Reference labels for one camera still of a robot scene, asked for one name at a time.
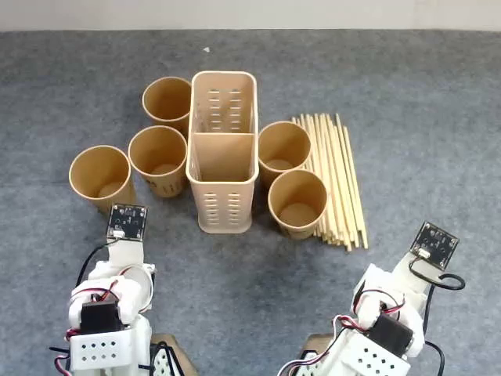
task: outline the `paper cup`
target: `paper cup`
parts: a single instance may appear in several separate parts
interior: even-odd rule
[[[131,165],[123,151],[114,146],[90,147],[76,156],[70,166],[70,185],[103,214],[113,203],[135,204]]]
[[[290,121],[277,121],[259,133],[259,172],[269,188],[280,174],[300,168],[308,159],[311,143],[308,133]]]
[[[326,210],[327,191],[322,180],[306,170],[284,172],[268,193],[268,207],[280,229],[292,239],[310,237]]]
[[[162,77],[152,82],[142,94],[142,108],[155,125],[179,130],[188,137],[191,84],[184,78]]]
[[[154,125],[137,133],[128,144],[132,167],[160,197],[173,197],[186,185],[187,145],[182,134],[170,127]]]

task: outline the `beige utensil holder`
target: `beige utensil holder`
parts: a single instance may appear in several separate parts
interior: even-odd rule
[[[188,161],[198,223],[242,233],[252,223],[258,177],[258,94],[246,72],[203,71],[192,80]]]
[[[259,172],[266,188],[280,174],[300,168],[308,159],[312,145],[308,133],[290,121],[277,121],[259,132]]]
[[[167,125],[188,137],[191,84],[180,77],[162,77],[142,94],[142,108],[154,125]]]
[[[174,197],[186,185],[187,145],[171,127],[154,125],[138,132],[128,145],[132,167],[160,197]]]
[[[131,164],[114,146],[98,145],[79,153],[69,177],[71,188],[105,215],[112,204],[135,204]]]
[[[310,171],[284,172],[269,188],[269,211],[282,232],[292,239],[306,239],[313,234],[326,204],[326,187]]]

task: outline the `white plastic part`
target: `white plastic part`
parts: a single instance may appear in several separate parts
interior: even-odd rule
[[[364,335],[343,331],[324,360],[301,366],[298,376],[405,376],[409,369],[410,364]]]
[[[200,228],[246,231],[258,173],[255,78],[246,72],[199,72],[192,80],[186,176]]]
[[[70,339],[73,370],[127,366],[135,362],[134,331],[75,335]]]
[[[117,243],[108,247],[110,253],[110,263],[118,268],[126,267],[131,264],[142,265],[144,263],[144,252],[142,241],[119,240]]]
[[[354,290],[354,296],[359,291],[363,284],[363,290],[382,290],[391,295],[398,304],[403,302],[405,305],[400,309],[399,315],[393,313],[392,316],[406,325],[413,331],[413,340],[406,351],[406,355],[410,357],[418,356],[424,346],[423,320],[419,314],[424,303],[426,295],[416,293],[410,288],[405,281],[398,280],[395,275],[370,264],[362,279],[357,284]],[[374,325],[380,315],[380,304],[385,303],[392,307],[395,302],[385,294],[371,292],[360,297],[355,314],[359,318],[359,325],[365,329],[369,329]]]
[[[114,276],[99,280],[86,280],[78,285],[71,292],[70,309],[68,318],[73,329],[80,328],[81,307],[84,303],[91,301],[95,291],[83,291],[86,289],[103,288],[108,289],[117,280],[111,291],[118,297],[118,314],[123,324],[130,324],[141,309],[141,286],[134,280],[124,276]]]
[[[139,312],[144,312],[150,308],[153,299],[153,279],[151,277],[151,270],[141,265],[129,265],[118,273],[129,280],[136,281],[139,286],[141,286],[139,297],[141,308]]]
[[[147,376],[139,365],[150,365],[150,340],[150,323],[141,315],[124,331],[75,335],[70,339],[73,375],[101,375],[104,369],[113,376]]]
[[[153,361],[155,366],[154,376],[183,376],[179,369],[179,362],[172,352],[161,349]]]
[[[157,271],[154,264],[117,267],[112,265],[108,261],[98,261],[94,270],[88,274],[88,279],[98,280],[100,278],[116,276],[128,268],[132,268],[132,270],[125,273],[124,277],[135,280],[141,286],[141,309],[139,310],[139,312],[145,312],[148,309],[151,309],[151,301],[153,299],[152,275]]]
[[[392,274],[395,280],[407,286],[408,289],[412,289],[417,294],[423,294],[426,291],[426,289],[430,286],[430,284],[425,280],[421,280],[420,278],[416,277],[414,274],[410,272],[409,263],[415,258],[416,258],[415,255],[413,255],[410,252],[407,252],[403,257],[403,259],[400,260],[397,266],[393,269]],[[432,280],[438,280],[438,276],[443,273],[439,268],[436,268],[433,265],[424,261],[415,262],[413,265],[413,269],[419,273],[424,274],[425,276],[430,277]]]

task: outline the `red wire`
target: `red wire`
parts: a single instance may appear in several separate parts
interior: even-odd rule
[[[64,374],[65,376],[71,376],[71,373],[66,371],[64,368],[61,367],[61,364],[59,364],[59,361],[60,360],[65,360],[65,359],[68,359],[70,356],[69,355],[58,355],[56,356],[56,358],[54,359],[54,366],[56,366],[56,369],[58,370],[58,372],[60,374]]]
[[[108,297],[108,294],[113,294],[113,292],[111,292],[111,289],[113,288],[113,286],[115,284],[117,284],[118,280],[114,280],[111,285],[110,285],[110,288],[108,288],[108,290],[101,296],[101,301],[103,301],[104,299],[106,299]]]
[[[78,294],[80,294],[82,292],[107,292],[107,291],[110,294],[112,294],[112,296],[114,296],[117,300],[119,300],[118,297],[115,295],[115,293],[113,293],[112,291],[110,291],[109,288],[101,288],[101,287],[84,288],[84,289],[82,289],[80,291],[75,292],[73,295],[71,295],[70,298],[73,298],[74,296],[76,296],[76,295],[78,295]]]
[[[389,296],[391,298],[391,300],[393,300],[395,302],[395,304],[397,304],[397,300],[391,296],[390,294],[388,294],[386,291],[383,291],[383,290],[380,290],[380,289],[369,289],[369,290],[364,290],[360,293],[360,296],[359,296],[359,300],[356,302],[355,304],[355,307],[353,308],[353,313],[356,314],[357,313],[357,310],[359,308],[359,304],[360,304],[360,301],[362,300],[362,295],[366,294],[366,293],[369,293],[369,292],[377,292],[377,293],[380,293],[380,294],[384,294],[386,296]],[[405,297],[403,299],[403,302],[402,304],[397,304],[395,307],[391,307],[389,309],[383,309],[383,312],[385,313],[395,313],[397,312],[399,309],[401,309],[405,304]]]

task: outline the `cable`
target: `cable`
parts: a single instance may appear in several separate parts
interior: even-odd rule
[[[118,280],[114,280],[114,281],[111,283],[110,288],[108,288],[108,290],[107,290],[107,291],[106,291],[103,295],[101,295],[101,296],[100,296],[100,298],[99,298],[99,301],[100,301],[100,302],[102,302],[104,299],[106,299],[106,298],[107,298],[107,296],[108,296],[109,294],[113,294],[115,297],[117,297],[117,296],[116,296],[116,295],[115,295],[115,294],[111,291],[111,289],[112,289],[112,288],[114,287],[114,285],[115,285],[115,284],[117,284],[117,283],[118,283]]]
[[[116,298],[116,300],[120,300],[118,296],[112,292],[109,288],[102,288],[102,287],[90,287],[90,288],[82,288],[80,291],[75,292],[73,295],[70,296],[70,303],[72,303],[73,298],[77,296],[78,294],[81,294],[82,292],[103,292],[103,293],[109,293],[112,294]]]
[[[430,318],[431,298],[433,297],[434,291],[435,291],[435,286],[432,284],[430,287],[430,290],[428,292],[428,299],[426,301],[426,308],[424,309],[423,334],[426,334],[426,330],[428,329],[428,319]]]
[[[58,370],[58,372],[60,374],[64,374],[65,376],[71,376],[71,373],[69,371],[66,371],[62,366],[61,364],[59,363],[61,360],[65,360],[65,359],[69,359],[70,358],[70,355],[58,355],[56,356],[56,358],[54,359],[54,366],[56,367],[56,369]]]
[[[365,293],[368,293],[368,292],[378,292],[380,294],[384,294],[384,295],[388,296],[393,301],[393,303],[395,304],[395,307],[391,307],[389,309],[382,309],[382,311],[385,312],[385,313],[387,313],[387,314],[398,312],[397,320],[400,320],[400,312],[399,311],[405,305],[405,297],[402,300],[402,304],[398,304],[397,299],[395,299],[393,296],[391,296],[386,291],[380,290],[378,288],[369,288],[367,290],[363,290],[362,292],[360,292],[360,294],[357,297],[357,299],[353,302],[353,313],[355,315],[357,314],[357,309],[359,308],[359,303],[360,303],[360,299],[361,299],[362,295],[364,295]]]
[[[94,255],[97,253],[97,251],[99,249],[103,249],[105,247],[108,247],[111,244],[117,243],[119,240],[120,240],[120,238],[116,238],[115,240],[111,241],[110,243],[101,244],[100,246],[94,248],[94,250],[87,256],[83,265],[81,266],[80,273],[78,274],[78,278],[77,278],[77,284],[75,284],[75,287],[77,287],[81,283],[81,280],[84,279],[84,273],[85,273],[85,270],[87,269],[87,265],[91,261],[92,257],[94,257]]]
[[[438,367],[438,373],[437,376],[442,376],[444,374],[444,368],[445,368],[445,355],[442,349],[440,349],[437,345],[435,345],[433,342],[430,341],[425,341],[428,346],[434,348],[437,350],[438,355],[440,356],[440,366]]]
[[[445,290],[453,290],[453,291],[463,290],[465,288],[465,286],[467,285],[467,283],[464,281],[463,278],[461,278],[460,276],[458,276],[456,274],[451,274],[451,273],[442,274],[439,278],[441,280],[443,280],[444,278],[451,278],[453,280],[456,280],[459,284],[443,284],[441,282],[438,282],[437,280],[432,280],[431,278],[428,278],[425,275],[423,275],[423,274],[421,274],[413,269],[414,262],[416,262],[417,260],[426,261],[421,257],[416,257],[414,260],[412,260],[409,263],[409,270],[412,274],[414,274],[416,277],[420,278],[421,280],[424,280],[435,287],[443,288]]]
[[[327,347],[327,349],[325,349],[324,352],[320,353],[319,355],[315,356],[314,358],[311,358],[311,359],[308,359],[308,360],[305,360],[305,359],[295,359],[295,360],[291,360],[290,362],[287,362],[285,363],[282,368],[280,368],[278,374],[276,376],[282,376],[283,372],[288,368],[288,367],[291,367],[291,369],[289,370],[288,372],[288,376],[291,376],[294,372],[294,370],[297,368],[297,367],[301,367],[301,366],[311,366],[315,363],[318,363],[320,360],[322,360],[330,351],[330,349],[332,349],[332,347],[334,346],[334,343],[336,343],[337,339],[341,336],[341,333],[345,330],[345,329],[352,329],[353,327],[352,326],[348,326],[348,325],[344,325],[342,323],[343,320],[346,320],[346,321],[350,321],[350,320],[353,320],[350,316],[345,316],[345,315],[337,315],[333,318],[332,320],[332,325],[333,325],[333,341],[330,343],[330,345]],[[336,322],[340,320],[341,321],[341,324],[343,325],[343,328],[341,329],[341,331],[339,332],[339,334],[337,334],[337,330],[336,330]]]
[[[439,288],[443,288],[445,290],[458,291],[458,290],[463,290],[465,288],[466,282],[460,276],[458,276],[456,274],[451,274],[451,273],[441,274],[440,276],[438,276],[438,279],[444,280],[445,278],[452,278],[454,280],[457,280],[460,284],[458,284],[458,285],[451,285],[451,284],[442,284],[440,282],[433,281],[430,278],[424,276],[423,274],[418,273],[415,270],[413,270],[414,262],[417,259],[418,258],[416,257],[414,260],[412,260],[409,263],[409,270],[416,277],[421,278],[422,280],[425,280],[426,282],[428,282],[429,284],[431,284],[430,290],[428,292],[428,297],[427,297],[426,307],[424,309],[424,317],[423,317],[423,333],[426,334],[427,329],[428,329],[428,320],[430,319],[431,299],[433,298],[433,294],[434,294],[435,288],[439,287]],[[440,356],[440,366],[438,367],[437,376],[442,376],[443,373],[444,373],[444,368],[445,368],[445,355],[444,355],[444,352],[442,351],[442,349],[440,349],[440,347],[438,347],[438,345],[435,345],[433,342],[424,341],[424,343],[426,345],[432,347],[433,349],[435,349],[437,351],[438,355]]]

